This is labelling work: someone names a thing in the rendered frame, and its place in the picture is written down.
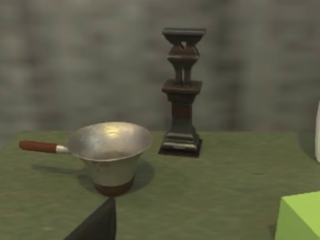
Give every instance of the blurred background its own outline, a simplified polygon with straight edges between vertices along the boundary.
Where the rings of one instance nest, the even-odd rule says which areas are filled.
[[[320,99],[318,0],[0,0],[0,145],[22,130],[165,130],[165,27],[206,28],[204,131],[307,131]]]

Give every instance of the wooden handle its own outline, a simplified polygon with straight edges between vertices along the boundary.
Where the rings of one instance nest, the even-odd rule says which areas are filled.
[[[26,151],[42,152],[42,153],[57,153],[57,144],[41,142],[41,141],[27,141],[19,142],[19,148]]]

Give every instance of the green tabletop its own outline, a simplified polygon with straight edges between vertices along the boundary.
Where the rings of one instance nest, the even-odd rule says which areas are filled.
[[[1,240],[62,240],[105,201],[80,160],[18,149],[69,134],[22,132],[2,150]],[[200,158],[187,158],[158,155],[154,133],[132,191],[116,199],[117,240],[271,240],[280,198],[320,191],[320,166],[296,133],[200,135]]]

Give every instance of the lime green cube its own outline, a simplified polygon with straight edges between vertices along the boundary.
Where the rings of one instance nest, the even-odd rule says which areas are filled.
[[[281,198],[275,240],[320,240],[320,191]]]

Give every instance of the white vase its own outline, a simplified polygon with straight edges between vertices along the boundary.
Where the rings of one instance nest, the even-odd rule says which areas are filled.
[[[320,102],[315,120],[315,158],[320,163]]]

